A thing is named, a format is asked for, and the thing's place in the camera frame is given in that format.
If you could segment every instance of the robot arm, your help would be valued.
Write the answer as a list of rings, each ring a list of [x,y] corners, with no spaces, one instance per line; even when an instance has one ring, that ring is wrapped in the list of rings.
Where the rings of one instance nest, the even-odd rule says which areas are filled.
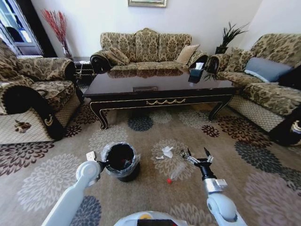
[[[224,179],[217,179],[211,171],[210,165],[214,157],[206,148],[204,149],[207,155],[206,159],[192,157],[189,149],[187,150],[188,153],[182,150],[181,156],[201,169],[202,180],[205,183],[205,189],[208,194],[207,206],[210,212],[220,226],[246,226],[247,224],[238,213],[234,202],[222,194],[227,183]]]
[[[78,167],[76,171],[77,182],[64,191],[47,218],[44,220],[42,226],[70,225],[76,211],[84,199],[85,188],[96,183],[100,178],[100,173],[104,169],[104,164],[102,162],[92,161],[92,159],[93,158],[90,158],[91,161],[86,161]]]

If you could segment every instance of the side table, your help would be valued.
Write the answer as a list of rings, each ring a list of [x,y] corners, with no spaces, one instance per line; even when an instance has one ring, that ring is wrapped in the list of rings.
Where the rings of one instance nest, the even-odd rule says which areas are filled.
[[[90,62],[90,57],[73,57],[72,60],[76,67],[75,76],[77,77],[79,86],[90,85],[96,77]]]

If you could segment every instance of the white wall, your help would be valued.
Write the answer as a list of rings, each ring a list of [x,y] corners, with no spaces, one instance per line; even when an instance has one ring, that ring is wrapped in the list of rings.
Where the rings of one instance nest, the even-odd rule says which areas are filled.
[[[267,33],[301,33],[301,0],[263,0],[240,47],[250,49]]]
[[[41,9],[60,10],[68,19],[67,39],[73,56],[100,50],[102,32],[134,33],[149,27],[159,33],[189,33],[193,44],[210,54],[222,42],[228,21],[251,22],[262,0],[168,0],[167,8],[128,7],[127,0],[32,0],[51,43],[62,57],[60,43],[41,16]],[[236,37],[230,46],[237,46]]]

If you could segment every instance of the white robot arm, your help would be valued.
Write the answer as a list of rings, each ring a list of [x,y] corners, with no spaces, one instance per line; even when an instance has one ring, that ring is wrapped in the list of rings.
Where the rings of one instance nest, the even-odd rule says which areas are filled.
[[[234,202],[227,196],[222,194],[222,190],[227,183],[225,180],[218,180],[209,166],[212,163],[213,157],[205,149],[208,156],[207,159],[195,159],[184,151],[181,152],[183,158],[186,158],[196,166],[200,167],[203,174],[203,181],[208,193],[207,206],[210,212],[214,215],[219,226],[246,226],[246,223],[238,213]],[[69,226],[73,217],[76,214],[83,198],[86,187],[93,185],[100,178],[100,173],[103,171],[107,163],[95,161],[94,152],[87,154],[88,161],[82,163],[77,171],[77,182],[67,188],[60,199],[57,201],[42,226]],[[185,221],[174,219],[166,213],[145,211],[139,212],[120,219],[115,226],[136,226],[138,220],[172,220],[178,226],[188,226]]]

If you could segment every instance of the picture frame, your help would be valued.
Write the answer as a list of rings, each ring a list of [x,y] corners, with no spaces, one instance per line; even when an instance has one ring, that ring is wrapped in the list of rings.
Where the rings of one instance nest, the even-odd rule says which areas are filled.
[[[128,6],[165,8],[167,0],[128,0]]]

